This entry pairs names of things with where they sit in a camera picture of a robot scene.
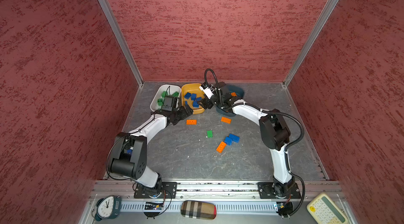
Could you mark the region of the green lego cluster top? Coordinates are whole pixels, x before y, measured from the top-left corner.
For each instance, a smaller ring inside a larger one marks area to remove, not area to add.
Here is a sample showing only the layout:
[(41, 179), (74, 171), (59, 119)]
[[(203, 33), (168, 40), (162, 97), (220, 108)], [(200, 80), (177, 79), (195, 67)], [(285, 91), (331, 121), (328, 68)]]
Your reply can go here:
[(158, 104), (159, 106), (162, 106), (162, 105), (164, 104), (164, 98), (159, 98), (159, 99), (157, 100), (157, 104)]

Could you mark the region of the green lego small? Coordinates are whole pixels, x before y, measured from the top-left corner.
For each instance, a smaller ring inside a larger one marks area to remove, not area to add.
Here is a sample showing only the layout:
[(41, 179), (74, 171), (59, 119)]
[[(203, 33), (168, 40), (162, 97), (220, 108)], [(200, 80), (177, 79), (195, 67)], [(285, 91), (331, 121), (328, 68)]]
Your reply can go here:
[(208, 130), (207, 131), (207, 138), (212, 138), (213, 137), (213, 131), (212, 130)]

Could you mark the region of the blue lego pair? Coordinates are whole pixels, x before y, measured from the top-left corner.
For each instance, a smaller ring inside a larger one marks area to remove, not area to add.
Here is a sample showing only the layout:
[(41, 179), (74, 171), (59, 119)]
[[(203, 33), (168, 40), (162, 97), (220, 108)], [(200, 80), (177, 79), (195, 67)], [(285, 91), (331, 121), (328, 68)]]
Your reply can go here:
[(238, 143), (239, 140), (240, 140), (239, 136), (230, 133), (229, 136), (225, 138), (224, 143), (226, 145), (232, 145), (233, 143)]

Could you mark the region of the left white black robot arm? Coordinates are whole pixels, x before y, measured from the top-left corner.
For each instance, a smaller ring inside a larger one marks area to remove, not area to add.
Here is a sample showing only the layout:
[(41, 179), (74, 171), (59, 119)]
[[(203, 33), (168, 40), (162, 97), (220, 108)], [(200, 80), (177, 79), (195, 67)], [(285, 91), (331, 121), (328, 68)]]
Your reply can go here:
[(121, 132), (109, 151), (106, 172), (110, 178), (121, 176), (119, 180), (131, 180), (149, 191), (159, 193), (162, 186), (161, 175), (147, 166), (147, 144), (169, 125), (176, 125), (193, 114), (189, 105), (168, 110), (156, 110), (150, 118), (130, 132)]

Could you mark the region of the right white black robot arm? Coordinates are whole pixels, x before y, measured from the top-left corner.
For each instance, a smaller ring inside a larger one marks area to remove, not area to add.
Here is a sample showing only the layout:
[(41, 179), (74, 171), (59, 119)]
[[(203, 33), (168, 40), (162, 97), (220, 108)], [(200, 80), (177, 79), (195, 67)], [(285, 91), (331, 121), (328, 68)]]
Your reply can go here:
[(278, 198), (286, 198), (295, 184), (289, 165), (287, 146), (291, 132), (285, 119), (277, 109), (264, 110), (247, 103), (238, 95), (232, 95), (225, 83), (220, 87), (203, 83), (199, 89), (204, 98), (199, 101), (205, 109), (216, 106), (223, 112), (242, 116), (259, 125), (260, 135), (264, 145), (270, 149), (273, 174), (273, 193)]

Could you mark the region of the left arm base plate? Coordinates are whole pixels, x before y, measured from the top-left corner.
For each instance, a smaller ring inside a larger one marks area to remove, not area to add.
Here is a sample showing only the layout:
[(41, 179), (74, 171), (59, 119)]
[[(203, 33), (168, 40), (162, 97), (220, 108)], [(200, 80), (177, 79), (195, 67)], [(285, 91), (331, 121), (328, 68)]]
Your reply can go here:
[(135, 199), (174, 199), (176, 197), (177, 182), (158, 183), (158, 188), (149, 188), (141, 184), (137, 184), (134, 188)]

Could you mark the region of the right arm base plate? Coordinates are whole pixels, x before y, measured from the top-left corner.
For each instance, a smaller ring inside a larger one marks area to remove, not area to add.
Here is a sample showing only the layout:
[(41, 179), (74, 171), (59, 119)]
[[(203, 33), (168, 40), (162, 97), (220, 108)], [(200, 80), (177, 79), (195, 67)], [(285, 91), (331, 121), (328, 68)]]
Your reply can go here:
[(284, 186), (275, 186), (273, 182), (258, 182), (257, 187), (260, 199), (287, 200), (300, 199), (302, 197), (296, 183), (289, 186), (286, 191), (279, 191), (279, 189), (284, 189)]

